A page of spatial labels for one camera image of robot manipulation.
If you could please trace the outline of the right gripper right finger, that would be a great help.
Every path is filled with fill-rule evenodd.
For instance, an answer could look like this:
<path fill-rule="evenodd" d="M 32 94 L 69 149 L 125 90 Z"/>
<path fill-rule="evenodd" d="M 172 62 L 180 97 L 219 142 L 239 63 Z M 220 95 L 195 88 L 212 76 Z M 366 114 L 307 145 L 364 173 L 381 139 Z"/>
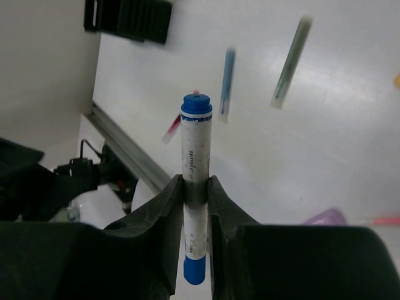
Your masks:
<path fill-rule="evenodd" d="M 249 289 L 246 226 L 258 222 L 226 193 L 217 176 L 207 181 L 208 239 L 213 299 L 245 299 Z"/>

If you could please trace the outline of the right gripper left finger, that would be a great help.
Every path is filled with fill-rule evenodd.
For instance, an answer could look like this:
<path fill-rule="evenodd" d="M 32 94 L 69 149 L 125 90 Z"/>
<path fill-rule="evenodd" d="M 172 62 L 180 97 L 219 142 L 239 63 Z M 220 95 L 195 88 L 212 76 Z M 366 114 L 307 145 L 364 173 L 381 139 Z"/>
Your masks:
<path fill-rule="evenodd" d="M 182 224 L 183 179 L 176 175 L 158 195 L 104 228 L 112 267 L 103 295 L 173 295 Z"/>

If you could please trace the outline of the blue whiteboard marker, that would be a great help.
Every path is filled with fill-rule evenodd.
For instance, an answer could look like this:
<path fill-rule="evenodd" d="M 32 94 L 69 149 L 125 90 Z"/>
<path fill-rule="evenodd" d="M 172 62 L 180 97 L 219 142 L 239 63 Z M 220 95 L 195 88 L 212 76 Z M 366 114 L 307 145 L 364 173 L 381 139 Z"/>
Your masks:
<path fill-rule="evenodd" d="M 192 285 L 206 276 L 208 233 L 207 181 L 213 107 L 209 96 L 184 96 L 181 106 L 182 178 L 184 181 L 183 276 Z"/>

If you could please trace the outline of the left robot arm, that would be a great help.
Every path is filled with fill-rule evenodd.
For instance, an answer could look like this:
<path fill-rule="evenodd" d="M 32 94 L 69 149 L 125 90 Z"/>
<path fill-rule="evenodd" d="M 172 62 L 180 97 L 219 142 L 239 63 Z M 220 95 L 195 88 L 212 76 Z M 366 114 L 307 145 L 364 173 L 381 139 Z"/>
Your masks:
<path fill-rule="evenodd" d="M 131 210 L 138 179 L 110 152 L 102 152 L 99 163 L 79 156 L 53 171 L 40 164 L 43 157 L 42 151 L 1 140 L 1 231 L 14 226 L 18 218 L 48 222 L 76 197 L 105 185 L 116 188 L 125 213 L 107 230 L 146 222 L 141 212 Z"/>

